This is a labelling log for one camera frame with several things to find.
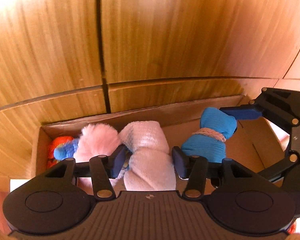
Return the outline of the light pink knit sock roll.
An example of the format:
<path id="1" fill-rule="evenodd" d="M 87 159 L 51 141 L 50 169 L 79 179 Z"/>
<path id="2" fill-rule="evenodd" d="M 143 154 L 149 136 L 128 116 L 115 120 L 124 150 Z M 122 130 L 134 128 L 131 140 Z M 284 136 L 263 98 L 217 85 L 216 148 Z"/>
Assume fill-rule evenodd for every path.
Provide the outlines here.
<path id="1" fill-rule="evenodd" d="M 135 121 L 119 133 L 132 153 L 123 176 L 128 191 L 171 191 L 176 177 L 170 148 L 157 121 Z"/>

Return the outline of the small blue pompom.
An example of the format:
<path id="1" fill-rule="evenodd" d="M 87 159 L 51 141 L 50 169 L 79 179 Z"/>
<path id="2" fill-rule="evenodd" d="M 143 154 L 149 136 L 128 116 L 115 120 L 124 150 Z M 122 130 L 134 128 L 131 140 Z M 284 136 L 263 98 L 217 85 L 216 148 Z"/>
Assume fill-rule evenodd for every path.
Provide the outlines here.
<path id="1" fill-rule="evenodd" d="M 60 147 L 55 148 L 54 156 L 57 160 L 63 160 L 66 158 L 72 158 L 78 149 L 78 138 L 74 138 L 72 141 L 66 142 Z"/>

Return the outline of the orange sock bundle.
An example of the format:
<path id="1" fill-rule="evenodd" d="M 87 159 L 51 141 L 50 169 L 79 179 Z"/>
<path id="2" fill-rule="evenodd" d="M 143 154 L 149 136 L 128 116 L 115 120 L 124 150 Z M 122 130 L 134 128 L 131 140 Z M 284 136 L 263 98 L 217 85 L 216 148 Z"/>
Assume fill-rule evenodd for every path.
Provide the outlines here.
<path id="1" fill-rule="evenodd" d="M 63 137 L 57 137 L 56 139 L 53 139 L 53 141 L 49 144 L 47 150 L 47 165 L 46 168 L 50 168 L 51 166 L 58 163 L 58 160 L 55 159 L 54 151 L 55 148 L 62 146 L 66 142 L 72 141 L 74 138 L 71 136 L 63 136 Z"/>

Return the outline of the brown cardboard box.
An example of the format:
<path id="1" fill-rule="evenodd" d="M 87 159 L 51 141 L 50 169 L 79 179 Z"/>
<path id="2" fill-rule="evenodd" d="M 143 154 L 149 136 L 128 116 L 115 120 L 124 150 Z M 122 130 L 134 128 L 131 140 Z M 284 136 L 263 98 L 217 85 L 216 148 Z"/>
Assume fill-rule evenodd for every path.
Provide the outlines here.
<path id="1" fill-rule="evenodd" d="M 62 136 L 78 138 L 83 129 L 91 125 L 113 128 L 128 149 L 134 152 L 140 152 L 142 147 L 152 147 L 170 153 L 172 147 L 181 146 L 190 136 L 203 135 L 208 131 L 200 127 L 204 110 L 236 106 L 248 100 L 242 95 L 227 96 L 43 125 L 35 133 L 30 175 L 34 177 L 46 170 L 48 146 L 53 139 Z M 285 155 L 277 136 L 262 117 L 238 121 L 236 132 L 226 139 L 224 146 L 227 158 L 254 172 L 281 161 Z"/>

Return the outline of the blue sock with pink band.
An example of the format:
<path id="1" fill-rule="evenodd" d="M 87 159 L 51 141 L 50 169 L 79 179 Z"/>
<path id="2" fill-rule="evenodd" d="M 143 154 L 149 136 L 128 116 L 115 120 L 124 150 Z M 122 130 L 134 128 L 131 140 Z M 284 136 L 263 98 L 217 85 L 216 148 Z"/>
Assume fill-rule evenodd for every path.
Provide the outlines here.
<path id="1" fill-rule="evenodd" d="M 181 145 L 181 150 L 188 156 L 200 156 L 211 163 L 221 163 L 226 158 L 225 142 L 232 137 L 237 128 L 237 121 L 214 107 L 204 109 L 198 131 Z"/>

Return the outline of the fluffy pink pompom sock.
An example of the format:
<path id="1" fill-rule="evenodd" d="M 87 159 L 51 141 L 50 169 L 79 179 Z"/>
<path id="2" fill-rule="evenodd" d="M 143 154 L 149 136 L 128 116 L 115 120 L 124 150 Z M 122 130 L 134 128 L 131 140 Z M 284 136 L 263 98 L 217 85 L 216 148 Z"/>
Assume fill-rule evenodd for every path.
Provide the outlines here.
<path id="1" fill-rule="evenodd" d="M 82 128 L 74 158 L 77 163 L 82 163 L 95 156 L 110 156 L 121 144 L 114 127 L 108 124 L 89 124 Z"/>

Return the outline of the wooden wardrobe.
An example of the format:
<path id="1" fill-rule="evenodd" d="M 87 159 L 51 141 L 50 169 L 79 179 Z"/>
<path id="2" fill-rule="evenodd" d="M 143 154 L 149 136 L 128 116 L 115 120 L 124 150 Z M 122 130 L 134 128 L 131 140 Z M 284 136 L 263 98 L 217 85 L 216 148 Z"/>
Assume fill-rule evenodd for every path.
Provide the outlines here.
<path id="1" fill-rule="evenodd" d="M 300 0 L 0 0 L 0 177 L 44 123 L 300 79 Z"/>

